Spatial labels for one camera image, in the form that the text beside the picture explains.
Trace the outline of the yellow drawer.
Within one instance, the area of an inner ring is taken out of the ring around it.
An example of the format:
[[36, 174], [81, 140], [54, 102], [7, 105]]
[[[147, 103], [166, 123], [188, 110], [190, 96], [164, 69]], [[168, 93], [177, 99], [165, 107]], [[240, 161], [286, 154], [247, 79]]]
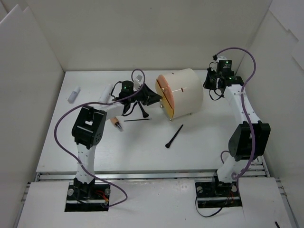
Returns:
[[170, 106], [169, 101], [166, 97], [162, 97], [162, 99], [160, 100], [160, 106], [167, 115], [167, 117], [169, 119], [172, 119], [174, 116], [174, 109]]

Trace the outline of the orange drawer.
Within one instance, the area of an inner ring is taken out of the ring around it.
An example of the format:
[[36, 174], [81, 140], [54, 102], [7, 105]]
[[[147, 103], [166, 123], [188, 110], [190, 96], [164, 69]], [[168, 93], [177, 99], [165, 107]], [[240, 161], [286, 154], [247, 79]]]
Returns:
[[168, 80], [165, 78], [164, 75], [159, 75], [156, 79], [155, 89], [162, 93], [162, 96], [167, 100], [170, 107], [174, 109], [174, 98], [173, 92], [170, 88]]

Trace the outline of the small white lilac tube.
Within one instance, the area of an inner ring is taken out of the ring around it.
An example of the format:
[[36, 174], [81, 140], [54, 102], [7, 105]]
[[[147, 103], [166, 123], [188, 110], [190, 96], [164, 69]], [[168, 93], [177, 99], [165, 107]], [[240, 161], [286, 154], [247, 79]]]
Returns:
[[76, 100], [76, 98], [77, 98], [77, 96], [78, 96], [80, 90], [81, 90], [81, 88], [80, 88], [79, 86], [77, 86], [77, 87], [71, 92], [71, 94], [70, 94], [70, 96], [69, 96], [69, 98], [68, 98], [68, 100], [67, 100], [70, 104], [72, 104], [72, 103]]

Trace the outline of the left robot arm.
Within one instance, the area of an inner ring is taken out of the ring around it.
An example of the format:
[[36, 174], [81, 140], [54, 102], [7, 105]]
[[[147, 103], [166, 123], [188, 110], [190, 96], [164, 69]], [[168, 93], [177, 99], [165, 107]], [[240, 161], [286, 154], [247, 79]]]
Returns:
[[74, 187], [78, 189], [78, 194], [84, 199], [90, 199], [95, 194], [95, 150], [102, 139], [105, 122], [115, 116], [129, 114], [131, 104], [141, 103], [149, 106], [162, 99], [146, 84], [142, 84], [138, 90], [134, 89], [132, 81], [122, 81], [121, 84], [119, 95], [112, 100], [113, 105], [83, 106], [72, 128], [72, 136], [77, 145], [80, 160], [74, 178]]

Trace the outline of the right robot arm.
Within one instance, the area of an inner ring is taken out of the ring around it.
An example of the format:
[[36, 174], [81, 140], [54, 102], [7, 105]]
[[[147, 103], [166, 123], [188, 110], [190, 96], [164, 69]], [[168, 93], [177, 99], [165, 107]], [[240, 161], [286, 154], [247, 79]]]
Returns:
[[216, 68], [208, 68], [203, 87], [220, 91], [236, 120], [236, 129], [228, 141], [228, 157], [216, 171], [210, 184], [211, 192], [220, 196], [227, 191], [226, 183], [236, 182], [249, 169], [253, 160], [262, 156], [270, 135], [270, 125], [257, 116], [245, 91], [245, 83], [232, 71], [232, 61], [214, 57]]

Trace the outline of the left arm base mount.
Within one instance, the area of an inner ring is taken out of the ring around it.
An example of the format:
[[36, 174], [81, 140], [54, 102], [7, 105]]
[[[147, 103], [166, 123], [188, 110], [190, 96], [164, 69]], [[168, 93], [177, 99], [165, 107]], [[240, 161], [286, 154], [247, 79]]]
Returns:
[[109, 184], [95, 184], [88, 193], [69, 184], [65, 212], [102, 212], [109, 210], [111, 188]]

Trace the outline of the white blue-print tube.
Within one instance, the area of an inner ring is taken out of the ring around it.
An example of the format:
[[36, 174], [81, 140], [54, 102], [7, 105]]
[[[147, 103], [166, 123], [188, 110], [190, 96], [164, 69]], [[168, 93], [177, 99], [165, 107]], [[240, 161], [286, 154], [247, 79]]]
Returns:
[[110, 93], [113, 89], [114, 85], [113, 84], [108, 84], [105, 89], [103, 90], [100, 98], [99, 98], [99, 102], [101, 103], [107, 103], [109, 98], [110, 98]]

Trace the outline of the cream round drawer organizer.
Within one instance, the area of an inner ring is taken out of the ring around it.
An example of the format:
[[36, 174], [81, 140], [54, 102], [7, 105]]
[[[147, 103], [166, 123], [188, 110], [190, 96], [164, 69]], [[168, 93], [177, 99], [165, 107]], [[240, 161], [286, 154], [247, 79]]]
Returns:
[[191, 68], [162, 74], [168, 80], [174, 98], [172, 119], [198, 112], [203, 103], [204, 93], [201, 80]]

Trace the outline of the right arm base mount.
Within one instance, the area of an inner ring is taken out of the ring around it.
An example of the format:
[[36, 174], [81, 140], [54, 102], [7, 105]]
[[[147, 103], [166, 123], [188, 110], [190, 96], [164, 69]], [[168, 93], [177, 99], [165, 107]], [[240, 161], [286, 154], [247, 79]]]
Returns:
[[199, 209], [242, 207], [241, 196], [235, 182], [216, 186], [209, 181], [196, 181], [196, 203]]

